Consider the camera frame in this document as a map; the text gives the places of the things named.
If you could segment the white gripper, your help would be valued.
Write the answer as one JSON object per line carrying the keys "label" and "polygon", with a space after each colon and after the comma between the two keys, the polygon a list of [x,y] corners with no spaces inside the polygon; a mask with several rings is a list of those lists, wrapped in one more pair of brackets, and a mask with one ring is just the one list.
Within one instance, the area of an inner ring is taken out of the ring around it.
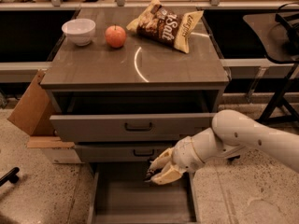
{"label": "white gripper", "polygon": [[173,148],[166,149],[150,163],[149,170],[161,172],[150,178],[152,183],[165,185],[182,178],[185,172],[194,173],[204,166],[203,161],[195,152],[194,142],[191,137],[178,141]]}

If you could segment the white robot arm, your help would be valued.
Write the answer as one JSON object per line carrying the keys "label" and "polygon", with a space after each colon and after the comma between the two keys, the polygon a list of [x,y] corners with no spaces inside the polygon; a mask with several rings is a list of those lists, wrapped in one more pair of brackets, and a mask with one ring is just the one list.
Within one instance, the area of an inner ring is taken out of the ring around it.
{"label": "white robot arm", "polygon": [[222,110],[209,128],[179,140],[152,161],[145,179],[158,185],[172,183],[213,158],[229,159],[249,148],[299,172],[298,135],[269,128],[234,110]]}

